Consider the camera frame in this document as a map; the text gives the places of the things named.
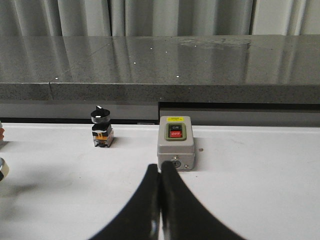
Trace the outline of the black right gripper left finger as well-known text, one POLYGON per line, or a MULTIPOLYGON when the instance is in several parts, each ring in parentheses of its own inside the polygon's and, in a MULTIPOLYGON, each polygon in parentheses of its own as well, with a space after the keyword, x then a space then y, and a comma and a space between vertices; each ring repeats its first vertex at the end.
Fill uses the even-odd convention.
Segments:
POLYGON ((122 210, 92 240, 157 240, 160 226, 160 173, 147 167, 140 185, 122 210))

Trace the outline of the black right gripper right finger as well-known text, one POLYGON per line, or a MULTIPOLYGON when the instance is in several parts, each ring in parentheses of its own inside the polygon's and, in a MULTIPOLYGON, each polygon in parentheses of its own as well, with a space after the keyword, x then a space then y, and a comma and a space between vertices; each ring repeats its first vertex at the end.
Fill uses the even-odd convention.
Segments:
POLYGON ((243 239, 200 203, 171 161, 161 165, 161 208, 166 240, 243 239))

